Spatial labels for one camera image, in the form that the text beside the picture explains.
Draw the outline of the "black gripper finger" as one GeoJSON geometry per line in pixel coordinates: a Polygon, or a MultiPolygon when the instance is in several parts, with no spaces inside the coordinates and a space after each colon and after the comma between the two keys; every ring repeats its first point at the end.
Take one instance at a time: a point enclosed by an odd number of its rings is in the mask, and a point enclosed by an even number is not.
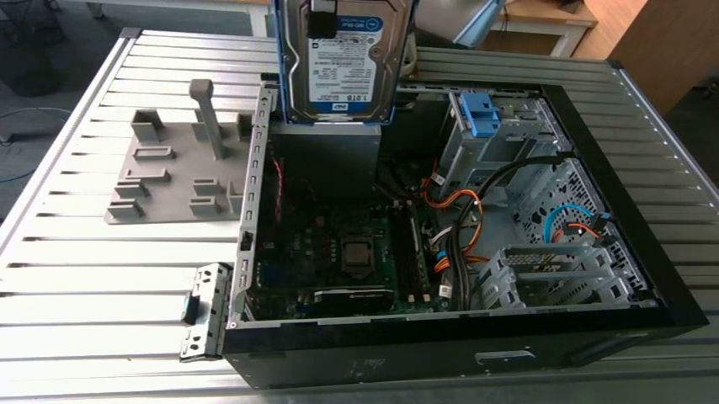
{"type": "Polygon", "coordinates": [[[307,23],[309,39],[333,39],[337,33],[337,1],[309,0],[307,23]]]}

